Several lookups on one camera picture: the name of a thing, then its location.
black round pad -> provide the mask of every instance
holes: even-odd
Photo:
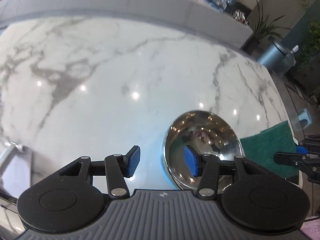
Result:
[[[261,233],[300,228],[310,207],[304,191],[268,175],[248,175],[227,187],[221,204],[237,224]]]
[[[65,189],[52,190],[44,193],[40,204],[47,210],[61,211],[72,207],[77,202],[77,196]]]
[[[96,220],[104,209],[104,199],[97,188],[77,177],[49,177],[26,190],[17,208],[27,228],[65,233]]]

gray ribbed base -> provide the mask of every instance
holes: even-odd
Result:
[[[112,201],[103,216],[76,232],[46,235],[27,230],[18,240],[299,240],[294,231],[281,236],[260,236],[230,223],[213,201],[191,191],[137,190],[126,200]]]

black clamp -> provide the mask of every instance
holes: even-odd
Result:
[[[310,154],[320,155],[320,135],[307,135],[299,145],[303,146]]]
[[[17,203],[22,223],[47,233],[72,232],[92,223],[112,199],[130,197],[124,177],[133,176],[139,161],[138,146],[104,161],[92,162],[88,156],[74,160],[22,193]],[[93,176],[106,176],[108,195],[92,186]]]
[[[273,160],[277,164],[297,167],[308,176],[308,181],[320,184],[320,158],[310,158],[299,153],[277,152]]]
[[[184,148],[184,160],[193,177],[202,176],[196,196],[202,199],[215,199],[218,192],[219,175],[234,175],[233,161],[221,161],[212,154],[199,154],[192,146]]]

floor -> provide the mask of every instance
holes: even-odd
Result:
[[[295,138],[300,142],[306,135],[320,134],[320,108],[315,101],[303,92],[301,92],[303,96],[301,98],[294,84],[290,83],[286,77],[281,78],[275,72],[271,72],[270,74],[287,110]],[[305,129],[302,128],[298,120],[298,112],[304,108],[308,109],[312,118],[312,124]],[[310,212],[308,216],[318,215],[320,185],[308,182],[307,176],[303,173],[303,190],[308,194],[310,199]]]

white marble countertop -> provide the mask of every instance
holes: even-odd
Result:
[[[1,136],[34,151],[33,182],[76,158],[141,147],[135,188],[173,189],[162,167],[172,121],[222,117],[239,138],[287,120],[267,69],[209,40],[120,18],[57,17],[0,36]],[[105,178],[94,185],[106,192]]]

